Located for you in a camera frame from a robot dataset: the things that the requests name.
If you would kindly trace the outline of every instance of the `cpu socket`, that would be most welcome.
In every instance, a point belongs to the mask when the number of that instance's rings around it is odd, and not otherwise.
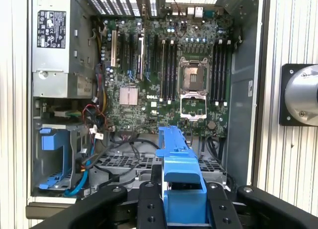
[[[209,84],[209,64],[208,59],[204,58],[199,60],[186,60],[185,57],[181,57],[179,62],[179,81],[178,83],[180,93],[180,117],[186,118],[189,121],[198,121],[207,118],[207,89]],[[192,99],[204,101],[204,107],[202,111],[186,112],[188,108],[185,108],[187,101]]]

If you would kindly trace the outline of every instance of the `chipset heatsink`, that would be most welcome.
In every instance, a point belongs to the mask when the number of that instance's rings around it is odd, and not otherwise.
[[[119,104],[124,106],[137,106],[138,89],[135,87],[121,87],[119,93]]]

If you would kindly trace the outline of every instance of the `metal cylinder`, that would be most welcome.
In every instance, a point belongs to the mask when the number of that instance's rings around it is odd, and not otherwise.
[[[297,121],[318,126],[318,65],[294,74],[286,86],[285,104]]]

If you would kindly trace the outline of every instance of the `motherboard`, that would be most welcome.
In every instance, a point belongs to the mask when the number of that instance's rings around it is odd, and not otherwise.
[[[109,131],[227,135],[233,20],[104,19],[101,60]]]

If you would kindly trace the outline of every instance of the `blue plastic bracket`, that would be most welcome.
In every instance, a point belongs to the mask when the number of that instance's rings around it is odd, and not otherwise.
[[[48,189],[57,182],[61,181],[69,173],[68,165],[68,151],[70,142],[70,133],[67,130],[59,130],[56,133],[52,133],[52,129],[41,129],[42,135],[42,150],[43,151],[56,151],[63,148],[63,165],[62,171],[57,172],[48,177],[47,182],[39,185],[40,189]]]
[[[163,204],[168,223],[206,223],[207,189],[198,159],[176,127],[159,127],[157,157],[163,158],[163,180],[167,183],[198,184],[200,189],[165,190]]]

